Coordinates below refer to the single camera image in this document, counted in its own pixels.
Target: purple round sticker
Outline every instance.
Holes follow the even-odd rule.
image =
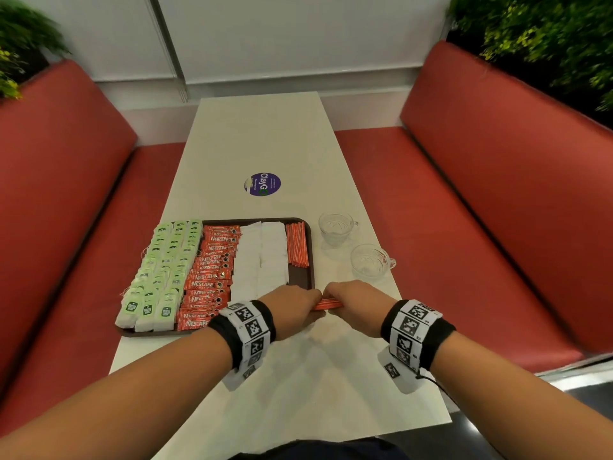
[[[281,179],[272,173],[258,173],[245,181],[245,190],[256,197],[274,194],[281,187]]]

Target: hand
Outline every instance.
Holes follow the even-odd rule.
[[[269,308],[276,328],[276,339],[283,340],[326,316],[323,310],[311,311],[321,300],[321,292],[298,286],[281,286],[260,297]]]
[[[381,337],[381,325],[396,299],[362,281],[331,282],[324,290],[324,298],[335,298],[343,306],[328,310],[341,317],[353,329],[369,337]]]

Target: dark floor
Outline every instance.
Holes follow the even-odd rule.
[[[609,419],[613,419],[613,383],[568,391]],[[380,436],[402,448],[411,460],[499,460],[500,456],[463,413],[453,413],[452,423]]]

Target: seat cushion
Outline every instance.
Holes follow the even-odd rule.
[[[582,358],[402,128],[336,135],[403,297],[526,370]]]
[[[120,293],[159,222],[184,144],[134,155],[17,379],[0,405],[0,436],[106,376],[120,334]]]
[[[0,100],[0,388],[136,143],[73,61],[22,92]]]
[[[613,352],[613,132],[445,42],[402,120],[575,339]]]

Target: person's left hand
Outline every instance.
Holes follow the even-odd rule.
[[[311,311],[321,300],[321,292],[317,289],[307,291],[298,286],[281,286],[258,300],[272,313],[277,340],[292,337],[326,316],[323,310]]]

